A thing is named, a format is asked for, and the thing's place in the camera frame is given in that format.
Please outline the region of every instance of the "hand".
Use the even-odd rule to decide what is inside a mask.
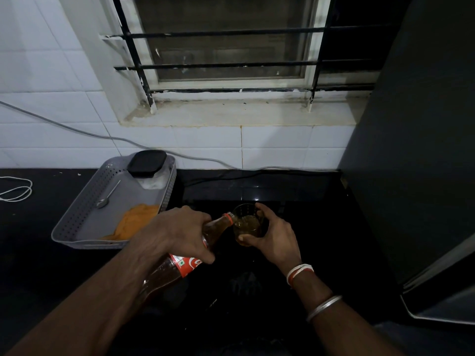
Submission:
[[[127,248],[143,252],[153,261],[169,252],[213,263],[215,257],[201,238],[203,225],[210,221],[210,215],[193,211],[188,206],[174,208],[156,215],[132,237]]]
[[[256,207],[269,220],[267,233],[262,238],[240,235],[239,239],[257,247],[265,258],[274,263],[284,275],[287,275],[291,269],[302,263],[295,233],[288,222],[274,214],[274,211],[266,205],[256,203]]]

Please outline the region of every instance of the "window grill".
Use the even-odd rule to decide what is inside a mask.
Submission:
[[[317,91],[355,91],[355,90],[373,90],[374,83],[357,83],[357,84],[324,84],[318,85],[318,79],[325,64],[338,65],[347,62],[384,62],[384,59],[344,59],[344,60],[325,60],[321,58],[322,51],[328,47],[328,31],[329,30],[354,30],[361,28],[388,28],[398,29],[399,25],[394,24],[372,24],[372,25],[356,25],[356,26],[331,26],[332,18],[335,11],[336,0],[330,0],[328,17],[324,27],[301,27],[301,28],[281,28],[281,29],[262,29],[262,30],[228,30],[228,31],[189,31],[189,32],[163,32],[163,33],[140,33],[134,34],[130,32],[122,9],[120,0],[113,0],[119,19],[122,35],[104,36],[104,39],[123,39],[127,44],[129,53],[133,62],[133,66],[116,66],[117,71],[131,70],[136,71],[143,90],[147,97],[149,105],[154,104],[153,94],[164,92],[181,92],[181,93],[198,93],[198,92],[269,92],[269,91],[301,91],[311,92],[309,105],[312,105],[315,93]],[[211,64],[163,64],[163,65],[142,65],[139,54],[135,47],[134,39],[147,38],[167,38],[167,37],[202,37],[202,36],[234,36],[234,35],[277,35],[277,34],[313,34],[322,33],[322,43],[317,60],[307,61],[282,61],[282,62],[251,62],[251,63],[211,63]],[[193,89],[151,89],[147,81],[144,70],[159,69],[191,69],[191,68],[220,68],[220,67],[270,67],[270,66],[315,66],[312,87],[256,87],[256,88],[193,88]]]

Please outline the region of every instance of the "plastic bottle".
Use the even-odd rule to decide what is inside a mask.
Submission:
[[[235,216],[232,213],[203,226],[202,239],[206,247],[211,248],[225,229],[232,226]],[[176,280],[184,278],[193,271],[201,260],[194,257],[180,257],[172,254],[161,257],[143,282],[142,289],[135,301],[136,307],[142,305],[152,293],[158,293]]]

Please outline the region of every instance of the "orange towel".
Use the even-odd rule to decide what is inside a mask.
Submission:
[[[116,227],[114,234],[104,236],[103,240],[128,240],[158,214],[159,205],[141,203],[127,211]]]

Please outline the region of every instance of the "black countertop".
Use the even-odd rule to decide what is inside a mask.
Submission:
[[[51,230],[95,173],[13,169],[33,194],[0,203],[0,353],[8,350],[116,251],[74,250]],[[187,204],[219,217],[244,202],[266,203],[289,221],[302,258],[370,323],[405,317],[399,289],[339,173],[179,170],[169,208]],[[0,180],[0,189],[15,186]],[[299,355],[318,339],[279,271],[227,230],[216,262],[202,265],[125,325],[110,354]]]

